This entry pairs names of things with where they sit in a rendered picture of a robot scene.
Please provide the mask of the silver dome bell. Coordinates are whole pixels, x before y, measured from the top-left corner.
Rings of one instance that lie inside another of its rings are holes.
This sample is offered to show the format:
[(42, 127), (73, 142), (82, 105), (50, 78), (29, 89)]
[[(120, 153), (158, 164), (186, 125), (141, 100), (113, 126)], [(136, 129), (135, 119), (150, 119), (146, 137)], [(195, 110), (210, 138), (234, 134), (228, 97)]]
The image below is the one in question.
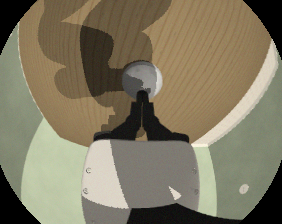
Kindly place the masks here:
[(124, 91), (136, 99), (137, 93), (148, 94), (149, 99), (159, 93), (162, 87), (162, 74), (154, 64), (140, 61), (127, 66), (122, 75)]

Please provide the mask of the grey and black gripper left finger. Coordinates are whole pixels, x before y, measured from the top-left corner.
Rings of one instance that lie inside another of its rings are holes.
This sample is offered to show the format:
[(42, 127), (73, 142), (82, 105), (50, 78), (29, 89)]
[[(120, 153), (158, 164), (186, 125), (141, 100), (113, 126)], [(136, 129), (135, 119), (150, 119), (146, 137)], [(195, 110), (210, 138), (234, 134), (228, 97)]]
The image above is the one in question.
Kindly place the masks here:
[[(136, 114), (135, 114), (136, 111)], [(112, 131), (96, 132), (93, 141), (98, 139), (136, 140), (137, 131), (140, 130), (142, 120), (142, 94), (137, 93), (136, 102), (131, 103), (130, 115), (125, 122)]]

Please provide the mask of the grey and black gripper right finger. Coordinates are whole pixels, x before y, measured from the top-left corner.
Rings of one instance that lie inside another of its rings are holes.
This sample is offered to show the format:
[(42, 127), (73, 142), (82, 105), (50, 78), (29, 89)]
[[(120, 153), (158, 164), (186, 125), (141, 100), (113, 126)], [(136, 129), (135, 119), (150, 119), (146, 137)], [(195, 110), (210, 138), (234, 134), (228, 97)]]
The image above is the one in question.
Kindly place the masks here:
[(159, 122), (159, 119), (154, 114), (153, 102), (149, 102), (148, 94), (143, 94), (142, 127), (146, 131), (148, 141), (181, 140), (189, 143), (188, 135), (172, 133)]

